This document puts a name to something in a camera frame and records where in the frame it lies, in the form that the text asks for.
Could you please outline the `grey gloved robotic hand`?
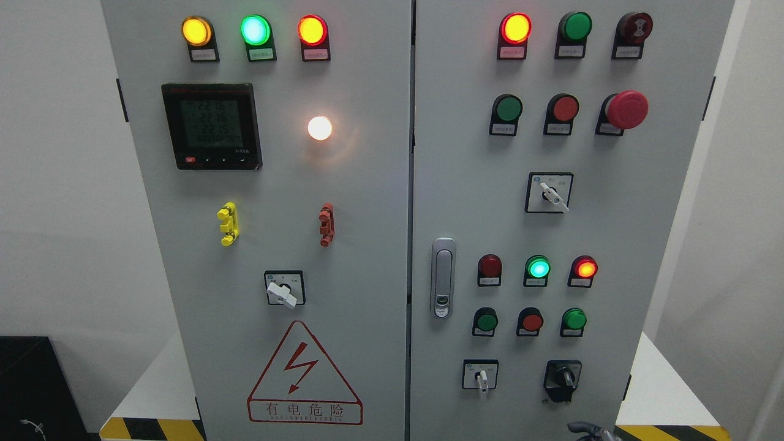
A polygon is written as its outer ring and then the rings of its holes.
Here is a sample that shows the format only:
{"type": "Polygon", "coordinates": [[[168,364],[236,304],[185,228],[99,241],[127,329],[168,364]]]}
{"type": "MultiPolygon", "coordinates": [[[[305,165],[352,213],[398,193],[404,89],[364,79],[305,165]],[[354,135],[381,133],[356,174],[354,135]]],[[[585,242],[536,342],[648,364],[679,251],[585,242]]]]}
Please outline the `grey gloved robotic hand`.
{"type": "Polygon", "coordinates": [[[590,440],[621,441],[622,440],[622,438],[616,435],[613,431],[586,421],[575,421],[575,422],[568,423],[567,428],[572,433],[583,434],[582,437],[578,438],[578,441],[590,441],[590,440]]]}

